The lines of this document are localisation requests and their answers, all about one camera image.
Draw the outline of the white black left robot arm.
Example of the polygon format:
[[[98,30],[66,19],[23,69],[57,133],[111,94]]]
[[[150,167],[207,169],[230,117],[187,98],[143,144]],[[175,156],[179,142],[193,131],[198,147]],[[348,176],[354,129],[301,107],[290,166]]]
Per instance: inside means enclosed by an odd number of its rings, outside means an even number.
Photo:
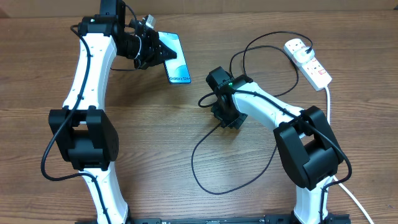
[[[190,81],[179,37],[156,31],[152,16],[127,24],[128,9],[124,1],[102,1],[98,14],[71,26],[80,40],[75,78],[62,108],[49,113],[50,145],[57,145],[75,177],[86,182],[97,223],[133,221],[116,176],[118,133],[104,109],[114,59],[132,60],[135,70],[163,64],[171,83]]]

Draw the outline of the blue smartphone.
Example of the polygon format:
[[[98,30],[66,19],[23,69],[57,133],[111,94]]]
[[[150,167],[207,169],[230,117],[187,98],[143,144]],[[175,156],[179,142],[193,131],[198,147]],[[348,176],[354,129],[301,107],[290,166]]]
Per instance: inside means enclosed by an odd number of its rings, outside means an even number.
[[[166,74],[171,84],[190,84],[191,78],[178,34],[159,32],[159,39],[177,53],[177,58],[164,62]]]

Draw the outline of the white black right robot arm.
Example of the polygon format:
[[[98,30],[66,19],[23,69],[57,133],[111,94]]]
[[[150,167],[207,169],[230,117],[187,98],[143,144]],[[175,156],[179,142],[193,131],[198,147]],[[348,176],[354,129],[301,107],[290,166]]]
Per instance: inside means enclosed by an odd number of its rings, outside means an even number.
[[[323,111],[304,110],[266,93],[246,75],[233,77],[222,67],[212,70],[206,82],[217,97],[211,104],[222,128],[238,129],[252,116],[275,137],[282,166],[296,186],[296,203],[290,214],[265,215],[264,223],[350,223],[349,215],[327,208],[329,188],[338,166],[350,161],[341,150]]]

